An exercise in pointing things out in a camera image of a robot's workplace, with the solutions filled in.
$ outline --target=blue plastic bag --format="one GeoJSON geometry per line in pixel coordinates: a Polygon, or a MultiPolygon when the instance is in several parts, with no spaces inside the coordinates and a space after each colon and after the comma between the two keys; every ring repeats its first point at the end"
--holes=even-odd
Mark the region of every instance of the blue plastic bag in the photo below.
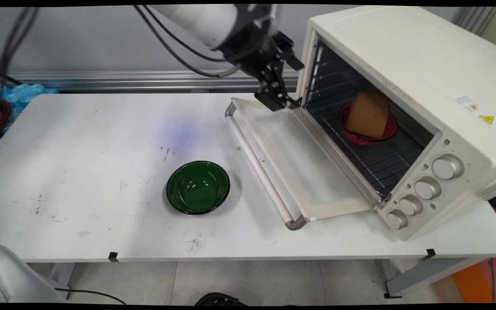
{"type": "Polygon", "coordinates": [[[9,122],[2,129],[5,134],[10,126],[16,121],[20,113],[26,108],[33,98],[41,94],[58,94],[59,91],[54,88],[45,88],[41,84],[22,84],[14,88],[3,87],[3,99],[6,100],[11,107],[11,114],[9,116],[9,122]]]}

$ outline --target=white table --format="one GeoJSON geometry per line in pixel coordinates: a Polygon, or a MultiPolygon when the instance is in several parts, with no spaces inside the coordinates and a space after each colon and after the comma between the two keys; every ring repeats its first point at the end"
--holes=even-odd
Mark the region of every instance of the white table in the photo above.
{"type": "Polygon", "coordinates": [[[233,96],[253,98],[35,98],[0,140],[0,244],[26,262],[109,261],[111,252],[118,261],[401,259],[427,249],[431,261],[451,259],[401,290],[496,257],[496,215],[486,202],[411,241],[374,212],[289,231],[224,120],[233,96]],[[232,184],[222,206],[189,216],[169,205],[165,185],[177,167],[200,159],[221,165],[232,184]]]}

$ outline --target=yellow warning sticker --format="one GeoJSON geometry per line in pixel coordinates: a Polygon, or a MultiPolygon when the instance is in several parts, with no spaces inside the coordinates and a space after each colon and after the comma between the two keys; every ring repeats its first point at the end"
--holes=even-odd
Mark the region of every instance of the yellow warning sticker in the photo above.
{"type": "Polygon", "coordinates": [[[484,121],[491,125],[493,123],[494,116],[480,115],[480,118],[483,118],[484,121]]]}

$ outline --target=green bowl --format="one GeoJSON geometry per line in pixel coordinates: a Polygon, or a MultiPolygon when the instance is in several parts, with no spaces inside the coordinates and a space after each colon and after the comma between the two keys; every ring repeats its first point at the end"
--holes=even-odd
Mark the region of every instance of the green bowl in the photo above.
{"type": "Polygon", "coordinates": [[[227,198],[231,182],[222,167],[210,161],[193,161],[175,170],[167,181],[171,206],[185,214],[205,214],[227,198]]]}

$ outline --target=bread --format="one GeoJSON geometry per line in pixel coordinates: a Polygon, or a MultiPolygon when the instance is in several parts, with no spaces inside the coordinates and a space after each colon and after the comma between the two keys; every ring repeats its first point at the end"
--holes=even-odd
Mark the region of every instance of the bread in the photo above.
{"type": "Polygon", "coordinates": [[[384,135],[390,117],[390,100],[379,90],[357,93],[346,122],[347,130],[379,139],[384,135]]]}

